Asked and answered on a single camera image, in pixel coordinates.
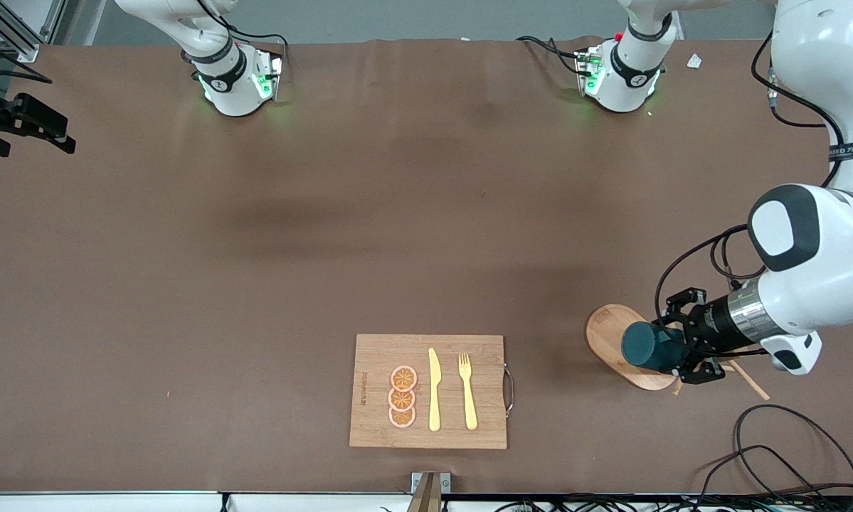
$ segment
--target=oval wooden board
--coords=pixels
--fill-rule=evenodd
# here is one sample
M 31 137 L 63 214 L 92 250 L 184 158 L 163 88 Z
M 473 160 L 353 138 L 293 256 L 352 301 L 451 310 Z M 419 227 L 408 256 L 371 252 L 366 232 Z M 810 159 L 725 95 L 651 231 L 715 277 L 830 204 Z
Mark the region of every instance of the oval wooden board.
M 609 304 L 588 318 L 585 335 L 594 354 L 632 385 L 647 391 L 658 391 L 676 382 L 676 376 L 664 375 L 632 366 L 622 357 L 622 334 L 636 321 L 647 321 L 635 310 L 622 304 Z

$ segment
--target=wooden handle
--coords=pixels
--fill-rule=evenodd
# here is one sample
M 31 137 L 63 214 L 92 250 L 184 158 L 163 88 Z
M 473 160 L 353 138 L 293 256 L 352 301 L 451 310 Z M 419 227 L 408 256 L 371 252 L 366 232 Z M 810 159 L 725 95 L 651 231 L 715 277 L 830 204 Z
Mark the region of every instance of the wooden handle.
M 746 371 L 743 370 L 741 366 L 739 366 L 739 363 L 737 363 L 736 361 L 733 361 L 732 359 L 729 360 L 728 363 L 730 366 L 733 367 L 734 370 L 736 370 L 736 373 L 738 373 L 739 376 L 741 376 L 743 378 L 743 380 L 745 380 L 745 382 L 748 383 L 748 386 L 752 388 L 752 391 L 754 391 L 755 393 L 758 393 L 758 396 L 760 396 L 762 400 L 764 400 L 765 402 L 768 402 L 768 400 L 770 400 L 770 396 L 768 396 L 768 394 L 765 393 L 765 390 L 761 389 L 761 386 L 759 386 L 754 381 L 754 379 L 752 379 L 752 377 L 749 376 L 748 373 L 746 373 Z
M 474 392 L 471 391 L 470 379 L 465 379 L 465 422 L 468 430 L 476 430 L 477 410 L 474 407 Z
M 442 421 L 439 419 L 439 385 L 432 384 L 432 392 L 429 397 L 429 429 L 433 432 L 438 432 L 442 427 Z

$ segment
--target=teal cylinder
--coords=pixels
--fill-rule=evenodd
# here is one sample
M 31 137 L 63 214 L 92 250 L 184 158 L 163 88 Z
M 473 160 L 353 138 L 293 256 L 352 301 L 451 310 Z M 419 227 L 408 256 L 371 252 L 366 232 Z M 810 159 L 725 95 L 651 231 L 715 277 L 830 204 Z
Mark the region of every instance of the teal cylinder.
M 683 337 L 680 330 L 636 321 L 622 335 L 622 356 L 632 366 L 670 373 L 679 364 L 685 350 L 682 344 L 670 340 L 670 334 L 676 340 Z

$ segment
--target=metal handle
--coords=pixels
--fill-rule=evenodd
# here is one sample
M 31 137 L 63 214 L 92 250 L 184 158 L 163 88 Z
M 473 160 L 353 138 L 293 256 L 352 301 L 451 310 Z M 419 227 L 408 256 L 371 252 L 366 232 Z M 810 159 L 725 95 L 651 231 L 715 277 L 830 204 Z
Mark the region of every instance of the metal handle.
M 502 367 L 504 369 L 505 375 L 508 377 L 508 389 L 509 389 L 508 396 L 509 396 L 510 402 L 509 402 L 508 406 L 505 408 L 505 417 L 508 418 L 508 416 L 512 413 L 512 408 L 514 407 L 514 377 L 512 376 L 512 372 L 508 369 L 508 363 L 503 363 Z M 503 402 L 504 402 L 504 400 L 505 400 L 505 384 L 504 383 L 502 385 L 502 395 L 503 395 Z

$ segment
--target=knife handle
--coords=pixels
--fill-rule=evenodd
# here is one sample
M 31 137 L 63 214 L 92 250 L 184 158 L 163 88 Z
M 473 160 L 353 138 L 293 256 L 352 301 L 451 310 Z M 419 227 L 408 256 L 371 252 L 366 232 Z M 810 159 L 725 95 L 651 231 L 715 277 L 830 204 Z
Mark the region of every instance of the knife handle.
M 442 427 L 442 421 L 439 419 L 439 386 L 433 383 L 432 387 L 429 397 L 429 429 L 438 432 Z
M 477 428 L 477 409 L 474 407 L 474 392 L 471 391 L 471 380 L 465 380 L 465 422 L 468 430 Z

